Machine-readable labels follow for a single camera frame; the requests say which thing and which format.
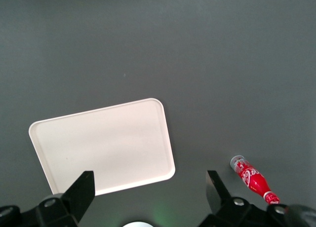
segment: white tray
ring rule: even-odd
[[[93,170],[96,195],[170,179],[164,110],[145,99],[37,121],[29,135],[53,194]]]

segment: white circular object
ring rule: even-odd
[[[153,227],[152,225],[145,222],[132,222],[124,225],[123,227]]]

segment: red bottle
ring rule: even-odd
[[[271,191],[266,179],[242,155],[232,158],[231,167],[247,187],[262,196],[269,205],[280,203],[280,199]]]

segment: plastic bottle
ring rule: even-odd
[[[231,167],[246,186],[262,196],[269,205],[280,203],[280,199],[271,191],[266,179],[242,155],[236,155],[232,158]]]

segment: coca-cola logo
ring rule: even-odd
[[[247,187],[249,187],[251,176],[255,174],[259,174],[259,172],[252,168],[245,170],[245,172],[242,174],[242,180],[247,185]]]

